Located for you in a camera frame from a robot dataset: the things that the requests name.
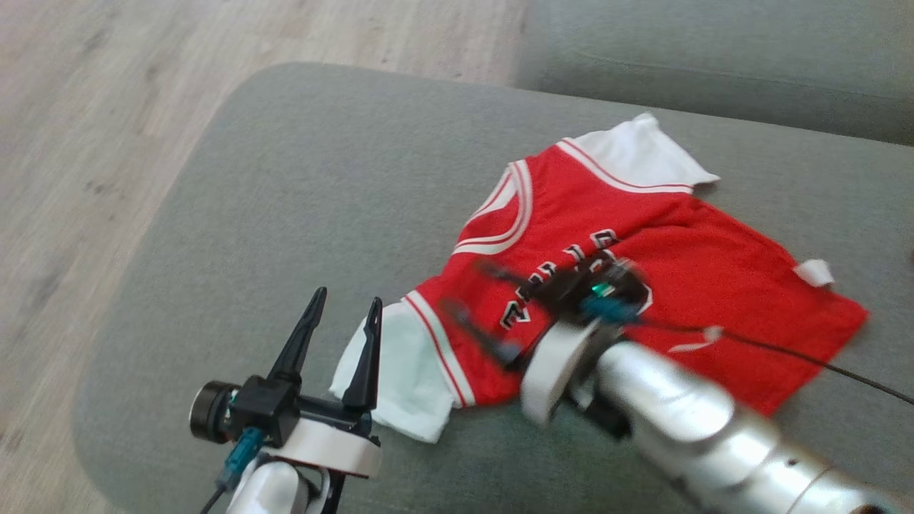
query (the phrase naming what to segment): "gray ottoman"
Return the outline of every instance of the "gray ottoman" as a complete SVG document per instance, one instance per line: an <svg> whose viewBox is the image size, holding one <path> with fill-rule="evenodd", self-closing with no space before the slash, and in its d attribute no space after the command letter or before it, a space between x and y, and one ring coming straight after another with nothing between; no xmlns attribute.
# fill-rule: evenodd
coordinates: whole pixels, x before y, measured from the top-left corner
<svg viewBox="0 0 914 514"><path fill-rule="evenodd" d="M914 0L532 0L520 87L914 144Z"/></svg>
<svg viewBox="0 0 914 514"><path fill-rule="evenodd" d="M228 448L191 437L208 380L265 372L318 285L329 287L304 389L325 391L378 294L438 272L506 162L643 109L320 65L263 71L226 102L123 279L82 386L81 462L112 502L191 512ZM723 177L707 199L828 259L872 312L838 363L911 393L914 149L655 110ZM778 420L859 476L914 490L914 409L825 373ZM378 479L343 512L689 511L632 451L571 412L551 430L514 405L456 412L437 445L379 429Z"/></svg>

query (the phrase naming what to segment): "gray sofa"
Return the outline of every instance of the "gray sofa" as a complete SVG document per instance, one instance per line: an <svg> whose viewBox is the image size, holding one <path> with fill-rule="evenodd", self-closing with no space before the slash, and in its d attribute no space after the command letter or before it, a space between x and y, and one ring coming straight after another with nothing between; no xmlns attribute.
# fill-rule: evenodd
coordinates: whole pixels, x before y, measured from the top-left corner
<svg viewBox="0 0 914 514"><path fill-rule="evenodd" d="M914 144L914 1L531 0L519 85Z"/></svg>
<svg viewBox="0 0 914 514"><path fill-rule="evenodd" d="M396 301L438 272L506 162L642 111L333 66L251 78L170 191L98 335L73 420L86 471L131 512L196 511L228 451L187 429L202 384L265 372L326 285L304 370L304 389L325 391L370 298ZM652 112L722 176L706 200L799 259L827 259L837 291L870 311L836 362L913 392L914 148ZM858 476L914 490L904 403L823 373L776 419ZM379 434L381 477L349 481L342 512L690 511L571 412L540 431L514 405L469 409L436 445Z"/></svg>

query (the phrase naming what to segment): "wooden floor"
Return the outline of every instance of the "wooden floor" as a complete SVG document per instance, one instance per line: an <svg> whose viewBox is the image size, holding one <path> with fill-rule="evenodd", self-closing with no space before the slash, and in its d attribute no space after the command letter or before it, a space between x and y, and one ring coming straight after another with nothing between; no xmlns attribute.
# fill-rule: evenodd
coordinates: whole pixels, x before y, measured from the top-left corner
<svg viewBox="0 0 914 514"><path fill-rule="evenodd" d="M73 398L229 92L289 61L508 84L525 4L0 0L0 512L112 511L73 454Z"/></svg>

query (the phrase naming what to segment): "camera lens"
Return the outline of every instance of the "camera lens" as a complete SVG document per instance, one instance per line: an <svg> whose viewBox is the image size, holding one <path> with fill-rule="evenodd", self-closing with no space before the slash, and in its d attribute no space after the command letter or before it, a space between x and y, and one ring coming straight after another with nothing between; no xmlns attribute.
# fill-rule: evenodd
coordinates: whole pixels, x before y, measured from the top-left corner
<svg viewBox="0 0 914 514"><path fill-rule="evenodd" d="M190 408L190 433L197 439L223 444L229 440L229 403L239 386L213 380L197 393Z"/></svg>

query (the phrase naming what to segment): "red and white shirt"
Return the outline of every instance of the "red and white shirt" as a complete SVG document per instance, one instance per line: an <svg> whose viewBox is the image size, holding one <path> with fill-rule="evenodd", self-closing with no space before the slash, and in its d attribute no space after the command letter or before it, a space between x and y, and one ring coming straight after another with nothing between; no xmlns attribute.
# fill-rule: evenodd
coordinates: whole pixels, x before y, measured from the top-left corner
<svg viewBox="0 0 914 514"><path fill-rule="evenodd" d="M650 114L510 164L467 221L441 274L385 308L376 418L434 442L452 406L517 395L520 377L500 370L440 309L442 299L457 300L482 330L525 347L548 329L550 316L516 286L476 271L482 257L542 280L605 251L634 262L650 291L642 305L646 319L723 326L817 359L833 357L866 311L810 286L780 245L692 197L695 185L716 180ZM633 327L629 335L660 352L701 338L648 327ZM337 396L363 343L356 333L340 361L331 387ZM725 337L670 357L766 414L819 371Z"/></svg>

